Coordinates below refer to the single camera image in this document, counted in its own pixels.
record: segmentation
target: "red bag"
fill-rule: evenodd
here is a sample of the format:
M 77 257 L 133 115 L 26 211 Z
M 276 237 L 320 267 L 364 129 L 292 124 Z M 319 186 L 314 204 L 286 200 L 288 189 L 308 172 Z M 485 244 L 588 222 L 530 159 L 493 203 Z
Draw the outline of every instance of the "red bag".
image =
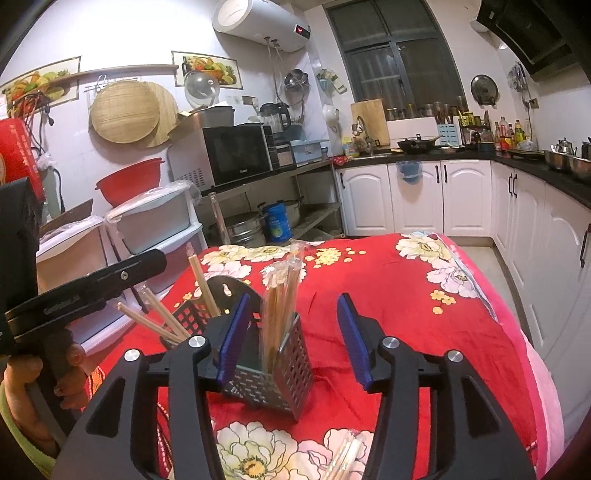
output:
M 45 201 L 25 122 L 20 118 L 0 120 L 0 184 L 23 177 L 31 180 L 37 199 Z

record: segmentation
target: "human hand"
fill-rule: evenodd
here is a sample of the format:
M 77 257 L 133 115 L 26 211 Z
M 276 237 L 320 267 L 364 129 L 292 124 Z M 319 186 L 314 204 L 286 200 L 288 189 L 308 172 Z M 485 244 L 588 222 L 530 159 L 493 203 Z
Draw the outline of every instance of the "human hand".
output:
M 60 406 L 63 409 L 83 408 L 88 403 L 84 390 L 86 374 L 82 363 L 86 360 L 84 349 L 72 344 L 66 352 L 66 359 L 71 365 L 70 370 L 58 380 L 54 390 L 58 397 L 63 397 Z M 8 409 L 15 424 L 29 441 L 49 456 L 57 454 L 57 445 L 43 422 L 33 402 L 27 394 L 25 385 L 34 382 L 43 367 L 39 357 L 32 355 L 15 355 L 8 360 L 4 372 L 4 391 Z

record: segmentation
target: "metal screw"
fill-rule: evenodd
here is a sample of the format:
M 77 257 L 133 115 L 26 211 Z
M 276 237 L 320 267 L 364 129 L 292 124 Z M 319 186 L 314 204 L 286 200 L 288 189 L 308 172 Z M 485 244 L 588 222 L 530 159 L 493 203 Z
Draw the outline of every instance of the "metal screw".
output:
M 192 346 L 193 348 L 199 348 L 203 345 L 205 345 L 205 337 L 202 337 L 201 335 L 189 339 L 189 346 Z
M 135 362 L 139 358 L 139 350 L 136 350 L 135 348 L 127 350 L 123 358 L 125 358 L 128 362 Z
M 464 360 L 464 356 L 462 355 L 462 352 L 458 352 L 457 350 L 449 350 L 447 353 L 447 357 L 455 363 L 461 362 L 462 360 Z
M 386 337 L 384 340 L 382 340 L 382 344 L 386 348 L 398 348 L 400 346 L 400 340 L 398 340 L 396 337 Z

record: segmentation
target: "storage container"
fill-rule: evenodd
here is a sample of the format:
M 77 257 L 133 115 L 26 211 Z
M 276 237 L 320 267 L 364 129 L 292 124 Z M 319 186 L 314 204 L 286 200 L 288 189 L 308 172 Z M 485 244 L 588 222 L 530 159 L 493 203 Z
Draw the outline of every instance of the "storage container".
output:
M 174 282 L 189 267 L 187 243 L 191 244 L 197 254 L 207 247 L 201 242 L 201 230 L 201 224 L 193 225 L 154 246 L 166 255 L 166 269 L 160 275 L 147 280 L 146 283 L 152 292 L 161 293 L 174 285 Z
M 40 291 L 51 290 L 117 263 L 117 256 L 109 242 L 107 230 L 102 218 L 91 216 L 45 235 L 37 252 L 37 280 Z M 116 302 L 129 303 L 133 299 L 132 291 L 125 290 L 104 309 L 71 322 L 68 328 L 74 334 L 74 341 L 82 344 L 87 353 L 106 347 L 107 345 L 95 337 L 123 316 L 115 308 Z M 112 341 L 121 333 L 120 330 L 114 330 L 110 335 Z
M 293 140 L 290 142 L 294 153 L 295 162 L 306 163 L 322 158 L 322 148 L 320 143 L 328 140 Z
M 191 188 L 196 189 L 189 181 L 179 180 L 149 190 L 111 210 L 105 219 L 115 225 L 129 253 L 140 254 L 190 225 L 201 225 Z

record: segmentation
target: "wooden chopstick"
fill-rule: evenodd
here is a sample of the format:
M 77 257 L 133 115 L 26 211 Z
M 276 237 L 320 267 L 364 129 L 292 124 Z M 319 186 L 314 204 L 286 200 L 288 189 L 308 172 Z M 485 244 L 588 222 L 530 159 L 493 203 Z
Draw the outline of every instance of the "wooden chopstick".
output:
M 127 315 L 133 321 L 139 323 L 140 325 L 143 325 L 144 327 L 149 328 L 153 332 L 159 334 L 160 336 L 166 338 L 167 340 L 169 340 L 171 342 L 180 343 L 183 341 L 183 340 L 179 339 L 175 334 L 164 330 L 163 328 L 159 327 L 155 323 L 148 320 L 140 312 L 132 310 L 123 302 L 119 302 L 117 304 L 117 310 L 119 310 L 124 315 Z
M 203 295 L 205 305 L 209 310 L 209 315 L 211 317 L 219 317 L 222 314 L 222 312 L 220 312 L 220 309 L 217 307 L 216 301 L 212 295 L 212 291 L 209 290 L 207 280 L 205 279 L 205 275 L 203 275 L 203 270 L 201 268 L 201 264 L 199 263 L 197 255 L 191 255 L 189 257 L 189 263 L 191 264 L 191 269 L 193 269 L 193 275 L 195 275 L 197 285 L 199 285 L 199 288 L 201 289 L 201 295 Z
M 158 315 L 162 317 L 163 321 L 166 322 L 166 324 L 179 338 L 184 340 L 185 338 L 189 338 L 191 336 L 191 334 L 185 330 L 183 325 L 181 325 L 174 315 L 168 311 L 168 308 L 166 308 L 163 303 L 156 298 L 156 295 L 154 295 L 152 290 L 150 290 L 148 287 L 142 287 L 142 293 L 150 305 L 152 305 L 152 308 L 158 313 Z

